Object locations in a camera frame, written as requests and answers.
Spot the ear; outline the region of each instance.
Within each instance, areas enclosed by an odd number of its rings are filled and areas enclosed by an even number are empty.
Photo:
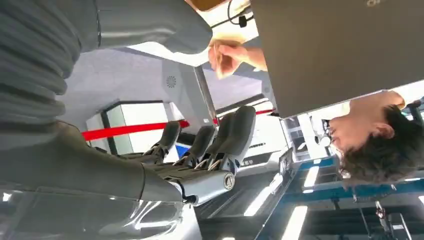
[[[377,122],[373,124],[373,136],[383,136],[386,139],[392,139],[395,136],[395,130],[387,123]]]

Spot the transparent case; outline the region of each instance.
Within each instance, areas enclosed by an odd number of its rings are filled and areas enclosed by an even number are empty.
[[[0,185],[0,240],[161,239],[182,223],[182,202]]]

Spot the human hand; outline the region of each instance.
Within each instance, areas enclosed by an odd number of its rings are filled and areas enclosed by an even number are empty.
[[[243,46],[229,46],[215,43],[208,52],[209,62],[219,79],[231,76],[239,66],[248,60],[248,50]]]

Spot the man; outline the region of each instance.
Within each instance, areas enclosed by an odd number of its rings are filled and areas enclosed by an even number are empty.
[[[268,70],[260,48],[214,45],[209,61],[222,77],[232,75],[241,63]],[[348,183],[394,183],[421,166],[423,126],[409,121],[401,109],[422,96],[424,80],[311,113],[330,120],[332,144],[341,154],[340,172],[350,176]]]

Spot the red rope barrier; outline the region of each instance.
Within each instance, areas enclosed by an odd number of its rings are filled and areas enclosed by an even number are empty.
[[[272,111],[273,109],[257,111],[256,115],[272,113]],[[110,127],[110,128],[104,128],[104,129],[98,129],[98,130],[92,130],[92,131],[85,131],[82,133],[82,136],[85,138],[86,141],[91,141],[96,139],[110,138],[110,137],[124,135],[124,134],[132,134],[132,133],[138,133],[138,132],[164,129],[166,124],[167,124],[166,122],[161,122],[161,123],[149,123],[149,124],[139,124],[139,125],[131,125],[131,126]],[[181,128],[187,128],[188,126],[190,126],[190,123],[186,120],[179,121],[179,124],[181,125]]]

